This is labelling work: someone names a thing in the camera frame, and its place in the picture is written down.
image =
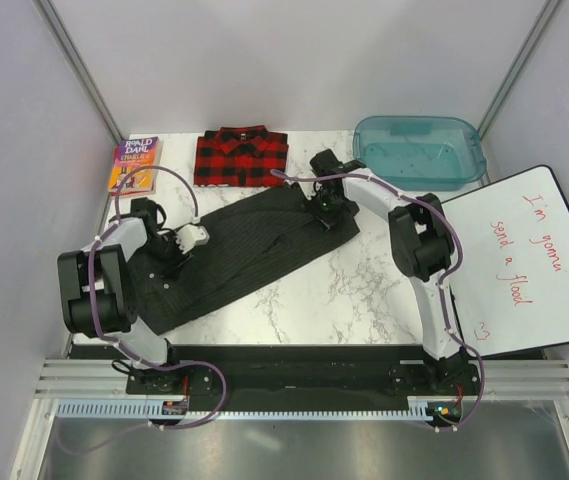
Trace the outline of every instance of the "book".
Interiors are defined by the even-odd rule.
[[[113,169],[108,183],[108,191],[115,196],[117,188],[126,176],[133,170],[158,165],[162,144],[158,137],[136,138],[124,140],[115,148]],[[157,170],[147,169],[137,172],[126,180],[120,197],[149,195],[155,192]]]

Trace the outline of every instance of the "black and red checkered pattern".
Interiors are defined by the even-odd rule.
[[[284,171],[288,135],[259,125],[208,130],[197,139],[195,185],[276,187],[284,181],[270,174]]]

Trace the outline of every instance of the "white marble table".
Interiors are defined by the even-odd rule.
[[[288,132],[287,173],[312,176],[309,161],[331,148],[352,159],[352,132]],[[131,138],[152,136],[134,135]],[[159,135],[161,165],[193,180],[198,134]],[[445,200],[465,193],[439,192]],[[310,185],[303,186],[308,192]],[[200,215],[261,191],[196,187]],[[160,173],[152,197],[167,212],[166,226],[189,221],[192,201],[183,185]],[[122,201],[122,211],[128,211]],[[114,215],[111,205],[109,217]],[[415,344],[422,327],[411,285],[391,260],[387,224],[366,208],[356,216],[361,233],[333,252],[286,277],[178,327],[165,336],[175,344]],[[79,336],[75,343],[89,343]]]

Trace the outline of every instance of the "black cloth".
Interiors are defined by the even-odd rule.
[[[355,204],[325,231],[305,211],[303,200],[299,188],[272,188],[205,215],[200,225],[210,240],[195,247],[175,278],[161,278],[165,264],[139,249],[128,266],[140,317],[155,333],[165,333],[274,282],[359,233]]]

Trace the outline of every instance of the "teal plastic bin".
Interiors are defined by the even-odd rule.
[[[404,190],[458,190],[486,173],[479,134],[459,118],[369,117],[355,129],[353,153]]]

